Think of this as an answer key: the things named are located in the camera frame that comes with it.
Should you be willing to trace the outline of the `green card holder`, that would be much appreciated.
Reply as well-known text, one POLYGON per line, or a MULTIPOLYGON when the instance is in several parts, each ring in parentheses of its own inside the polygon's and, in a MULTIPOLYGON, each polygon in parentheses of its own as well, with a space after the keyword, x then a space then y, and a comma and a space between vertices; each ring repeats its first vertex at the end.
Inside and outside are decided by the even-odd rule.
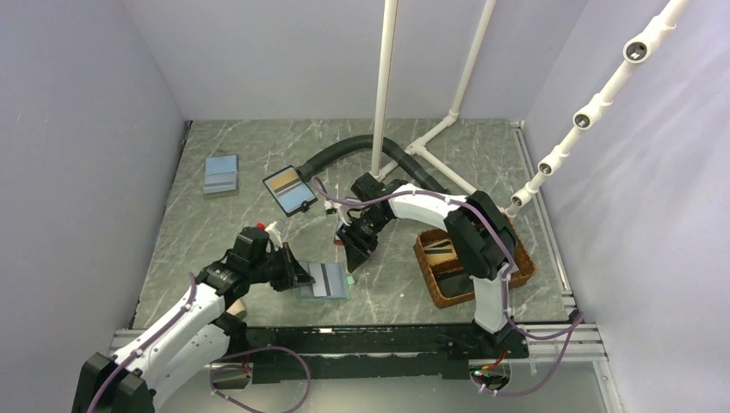
POLYGON ((301 301, 347 300, 354 283, 341 262, 300 262, 312 276, 312 285, 300 287, 296 296, 301 301))

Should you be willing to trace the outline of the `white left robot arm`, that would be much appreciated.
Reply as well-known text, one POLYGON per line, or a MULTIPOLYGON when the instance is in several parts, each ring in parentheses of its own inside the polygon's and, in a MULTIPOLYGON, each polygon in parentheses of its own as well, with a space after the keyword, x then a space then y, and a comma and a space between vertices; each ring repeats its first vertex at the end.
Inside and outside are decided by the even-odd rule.
POLYGON ((283 292, 312 285, 313 277, 284 242, 247 226, 233 246, 199 274, 152 327, 111 355, 93 354, 82 366, 74 412, 154 412, 204 366, 255 354, 247 324, 228 313, 254 284, 283 292))

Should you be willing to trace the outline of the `grey vip card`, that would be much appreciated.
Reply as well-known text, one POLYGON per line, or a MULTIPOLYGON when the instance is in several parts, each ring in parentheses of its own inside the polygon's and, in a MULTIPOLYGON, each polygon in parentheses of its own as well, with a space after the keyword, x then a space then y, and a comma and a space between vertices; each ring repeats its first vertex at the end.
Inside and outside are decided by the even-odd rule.
POLYGON ((337 263, 311 263, 310 274, 315 280, 312 284, 314 297, 336 297, 341 294, 341 271, 337 263))

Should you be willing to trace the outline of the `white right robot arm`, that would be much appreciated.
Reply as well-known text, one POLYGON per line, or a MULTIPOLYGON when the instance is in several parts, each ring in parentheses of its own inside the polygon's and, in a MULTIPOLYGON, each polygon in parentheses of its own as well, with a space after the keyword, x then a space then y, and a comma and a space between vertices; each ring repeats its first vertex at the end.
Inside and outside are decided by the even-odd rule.
POLYGON ((353 190, 354 199, 327 198, 360 212, 337 232, 347 269, 354 271, 369 259, 380 231, 395 219, 446 231, 473 283, 473 320, 481 327, 474 334, 474 345, 485 357, 504 350, 508 343, 504 328, 511 322, 507 282, 517 270, 517 235, 490 196, 483 191, 469 196, 442 194, 402 181, 385 185, 371 175, 362 176, 353 190))

